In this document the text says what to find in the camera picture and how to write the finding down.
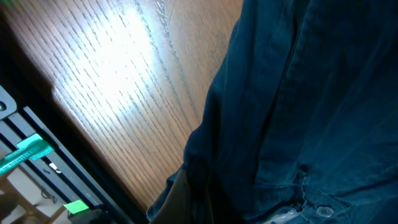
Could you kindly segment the dark blue denim shorts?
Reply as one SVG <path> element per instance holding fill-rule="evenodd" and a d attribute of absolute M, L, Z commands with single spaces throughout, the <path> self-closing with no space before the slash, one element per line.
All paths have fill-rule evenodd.
<path fill-rule="evenodd" d="M 396 223 L 397 2 L 244 1 L 152 223 Z"/>

